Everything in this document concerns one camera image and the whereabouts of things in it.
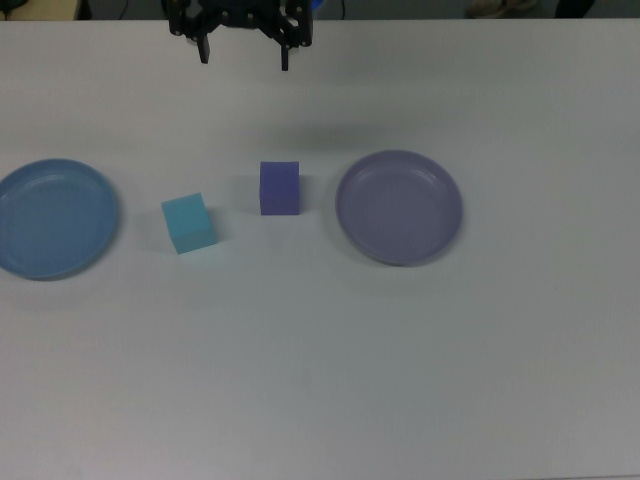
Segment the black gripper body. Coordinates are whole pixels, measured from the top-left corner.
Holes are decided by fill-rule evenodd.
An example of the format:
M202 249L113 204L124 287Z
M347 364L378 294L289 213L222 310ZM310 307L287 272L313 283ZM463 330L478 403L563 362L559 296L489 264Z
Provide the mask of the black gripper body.
M202 0L199 2L207 20L225 26L251 26L258 19L271 19L280 12L278 0Z

